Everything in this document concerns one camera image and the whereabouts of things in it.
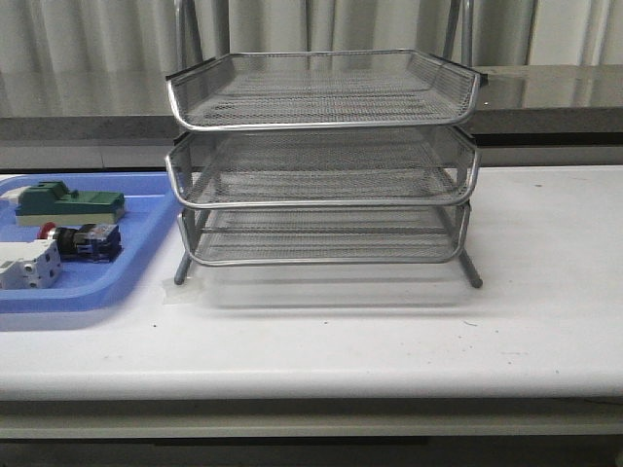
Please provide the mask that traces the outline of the silver metal rack frame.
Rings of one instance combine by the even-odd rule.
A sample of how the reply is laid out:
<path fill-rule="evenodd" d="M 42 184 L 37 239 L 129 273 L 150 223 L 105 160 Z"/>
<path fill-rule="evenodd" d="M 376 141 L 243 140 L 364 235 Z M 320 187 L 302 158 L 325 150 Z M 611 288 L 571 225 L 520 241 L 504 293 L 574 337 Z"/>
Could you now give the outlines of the silver metal rack frame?
<path fill-rule="evenodd" d="M 183 71 L 187 68 L 200 64 L 203 61 L 198 62 L 195 65 L 190 65 L 187 57 L 189 53 L 199 53 L 202 49 L 201 38 L 198 27 L 198 20 L 196 14 L 196 8 L 193 2 L 191 1 L 178 1 L 174 5 L 175 8 L 175 19 L 176 19 L 176 46 L 177 46 L 177 54 L 178 54 L 178 66 L 179 69 L 177 72 Z M 472 29 L 473 29 L 473 5 L 469 1 L 455 1 L 452 3 L 450 7 L 449 19 L 448 19 L 448 30 L 446 34 L 446 38 L 448 41 L 453 41 L 455 39 L 460 39 L 461 41 L 461 59 L 459 62 L 456 62 L 460 65 L 463 65 L 468 68 L 472 68 Z M 439 55 L 439 57 L 445 58 L 449 61 L 450 58 L 447 55 Z M 461 130 L 461 124 L 451 125 L 447 127 L 453 127 Z M 186 133 L 224 133 L 224 132 L 243 132 L 243 131 L 284 131 L 284 130 L 321 130 L 321 129 L 346 129 L 346 130 L 354 130 L 360 128 L 402 128 L 402 127 L 429 127 L 429 126 L 379 126 L 379 127 L 342 127 L 342 128 L 334 128 L 334 127 L 322 127 L 322 128 L 298 128 L 298 129 L 278 129 L 278 130 L 238 130 L 238 131 L 214 131 L 214 132 L 200 132 L 200 131 L 191 131 L 183 126 L 184 133 L 175 141 L 177 141 Z M 346 206 L 346 207 L 337 207 L 337 206 L 324 206 L 324 207 L 285 207 L 285 208 L 387 208 L 387 207 L 404 207 L 404 206 Z M 456 257 L 454 257 L 451 261 L 458 261 L 461 269 L 466 276 L 468 282 L 473 287 L 480 287 L 483 283 L 482 278 L 480 277 L 478 271 L 474 267 L 469 255 L 465 249 L 465 242 L 463 251 Z M 193 261 L 190 256 L 186 253 L 184 247 L 184 254 L 181 260 L 181 263 L 178 267 L 178 270 L 174 276 L 174 280 L 176 283 L 182 283 L 187 275 L 188 270 L 191 265 L 199 265 L 195 261 Z"/>

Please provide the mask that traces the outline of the blue plastic tray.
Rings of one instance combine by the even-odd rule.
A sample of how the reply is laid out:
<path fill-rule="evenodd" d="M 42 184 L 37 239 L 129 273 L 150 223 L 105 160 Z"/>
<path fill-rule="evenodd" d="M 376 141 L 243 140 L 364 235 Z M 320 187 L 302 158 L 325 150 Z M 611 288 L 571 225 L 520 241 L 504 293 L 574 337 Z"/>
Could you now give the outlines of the blue plastic tray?
<path fill-rule="evenodd" d="M 111 263 L 65 262 L 51 288 L 3 291 L 3 313 L 86 311 L 121 301 L 147 269 L 178 213 L 163 172 L 28 174 L 3 180 L 1 192 L 52 180 L 79 191 L 124 194 L 126 214 L 119 221 L 122 251 Z"/>

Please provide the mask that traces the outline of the green terminal block component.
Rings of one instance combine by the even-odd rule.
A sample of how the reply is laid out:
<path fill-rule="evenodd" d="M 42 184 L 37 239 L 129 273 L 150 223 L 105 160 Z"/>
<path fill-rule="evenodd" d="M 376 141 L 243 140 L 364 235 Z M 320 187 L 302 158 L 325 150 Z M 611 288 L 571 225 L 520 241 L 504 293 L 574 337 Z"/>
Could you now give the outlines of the green terminal block component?
<path fill-rule="evenodd" d="M 15 214 L 20 226 L 115 224 L 126 214 L 126 201 L 120 192 L 70 190 L 62 181 L 43 181 L 18 196 Z"/>

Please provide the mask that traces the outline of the white circuit breaker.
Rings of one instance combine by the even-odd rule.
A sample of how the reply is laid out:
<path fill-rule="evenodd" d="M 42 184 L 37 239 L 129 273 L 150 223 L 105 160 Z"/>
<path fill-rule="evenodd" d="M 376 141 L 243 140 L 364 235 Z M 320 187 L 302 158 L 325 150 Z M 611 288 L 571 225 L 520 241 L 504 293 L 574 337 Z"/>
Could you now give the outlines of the white circuit breaker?
<path fill-rule="evenodd" d="M 1 243 L 1 289 L 45 289 L 62 273 L 55 240 Z"/>

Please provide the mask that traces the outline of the silver mesh tray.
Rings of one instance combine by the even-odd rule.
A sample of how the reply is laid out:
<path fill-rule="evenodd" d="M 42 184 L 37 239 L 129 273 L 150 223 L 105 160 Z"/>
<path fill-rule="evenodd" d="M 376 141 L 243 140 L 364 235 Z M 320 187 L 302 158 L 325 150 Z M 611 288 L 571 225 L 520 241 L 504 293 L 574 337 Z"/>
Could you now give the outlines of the silver mesh tray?
<path fill-rule="evenodd" d="M 458 205 L 480 155 L 447 126 L 186 133 L 165 158 L 194 209 Z"/>
<path fill-rule="evenodd" d="M 464 248 L 471 207 L 185 208 L 186 253 L 207 267 L 440 264 Z"/>
<path fill-rule="evenodd" d="M 483 77 L 415 50 L 239 53 L 166 78 L 191 131 L 451 126 L 475 111 Z"/>

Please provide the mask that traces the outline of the white plastic part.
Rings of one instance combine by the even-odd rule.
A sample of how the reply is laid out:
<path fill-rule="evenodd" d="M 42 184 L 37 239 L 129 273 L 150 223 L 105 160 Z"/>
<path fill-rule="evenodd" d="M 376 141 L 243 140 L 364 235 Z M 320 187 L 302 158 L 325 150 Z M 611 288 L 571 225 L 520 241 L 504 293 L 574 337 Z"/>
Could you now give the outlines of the white plastic part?
<path fill-rule="evenodd" d="M 19 198 L 21 194 L 26 190 L 26 187 L 17 187 L 0 195 L 1 200 L 5 200 L 11 204 L 19 204 Z"/>

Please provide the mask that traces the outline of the clear tape patch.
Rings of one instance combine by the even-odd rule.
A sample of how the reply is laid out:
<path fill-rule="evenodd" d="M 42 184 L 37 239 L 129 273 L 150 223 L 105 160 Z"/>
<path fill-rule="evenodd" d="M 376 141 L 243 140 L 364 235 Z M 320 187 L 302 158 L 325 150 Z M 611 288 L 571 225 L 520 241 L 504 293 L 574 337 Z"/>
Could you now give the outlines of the clear tape patch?
<path fill-rule="evenodd" d="M 204 290 L 199 283 L 194 283 L 192 281 L 186 281 L 182 284 L 165 282 L 163 285 L 163 290 L 164 305 L 204 305 Z"/>

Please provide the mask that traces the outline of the red emergency push button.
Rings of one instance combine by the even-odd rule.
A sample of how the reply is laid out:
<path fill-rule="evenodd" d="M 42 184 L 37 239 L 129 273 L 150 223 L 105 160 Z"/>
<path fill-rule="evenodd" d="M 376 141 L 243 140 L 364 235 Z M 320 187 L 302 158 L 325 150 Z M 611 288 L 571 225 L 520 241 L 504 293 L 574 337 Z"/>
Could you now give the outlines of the red emergency push button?
<path fill-rule="evenodd" d="M 63 260 L 112 262 L 121 253 L 122 237 L 117 224 L 84 224 L 80 228 L 44 224 L 38 239 L 54 240 Z"/>

